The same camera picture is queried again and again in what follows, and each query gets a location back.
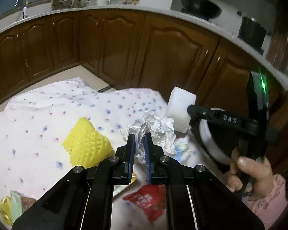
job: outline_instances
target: silver bolt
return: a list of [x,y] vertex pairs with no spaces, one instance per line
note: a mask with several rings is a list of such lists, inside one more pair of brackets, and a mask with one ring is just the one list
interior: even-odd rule
[[162,156],[162,157],[160,157],[160,161],[163,163],[166,163],[169,161],[169,157],[168,156]]
[[78,174],[78,173],[81,173],[81,172],[82,172],[83,168],[82,168],[81,166],[76,166],[76,167],[74,167],[73,170],[74,170],[75,173]]
[[204,172],[206,170],[206,168],[203,165],[197,165],[196,166],[196,170],[199,171],[199,172]]
[[119,160],[119,157],[118,157],[118,156],[111,156],[111,157],[109,158],[109,160],[110,160],[110,162],[112,162],[112,163],[116,163],[116,162]]

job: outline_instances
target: human hand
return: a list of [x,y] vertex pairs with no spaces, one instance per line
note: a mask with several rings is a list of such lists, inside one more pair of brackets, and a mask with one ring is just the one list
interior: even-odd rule
[[230,174],[227,180],[227,187],[230,191],[240,190],[242,182],[238,178],[239,170],[255,178],[253,192],[249,200],[258,200],[266,197],[273,189],[273,174],[270,162],[266,157],[263,163],[256,162],[250,158],[240,156],[238,148],[232,151],[233,161],[230,163]]

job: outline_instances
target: pink sleeve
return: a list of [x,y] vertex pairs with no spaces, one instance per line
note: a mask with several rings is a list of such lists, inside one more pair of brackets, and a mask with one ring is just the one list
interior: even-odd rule
[[288,204],[286,200],[285,179],[277,174],[274,175],[274,187],[265,198],[249,201],[247,206],[263,222],[265,229],[269,229],[277,220]]

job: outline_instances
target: red wrapper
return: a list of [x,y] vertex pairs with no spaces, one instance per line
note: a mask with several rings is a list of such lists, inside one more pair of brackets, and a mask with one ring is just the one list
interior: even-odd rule
[[145,185],[137,192],[128,194],[123,200],[129,200],[143,209],[148,220],[154,222],[166,207],[164,185]]

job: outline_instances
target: crumpled paper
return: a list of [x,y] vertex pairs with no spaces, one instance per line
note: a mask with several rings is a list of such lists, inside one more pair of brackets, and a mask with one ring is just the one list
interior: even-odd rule
[[138,117],[134,123],[121,129],[121,135],[127,142],[128,135],[135,135],[136,142],[136,157],[139,163],[145,163],[144,152],[144,135],[146,132],[151,133],[153,143],[162,147],[163,151],[169,154],[176,154],[174,141],[176,135],[174,134],[174,119],[163,117],[160,118],[153,111],[144,111],[143,115]]

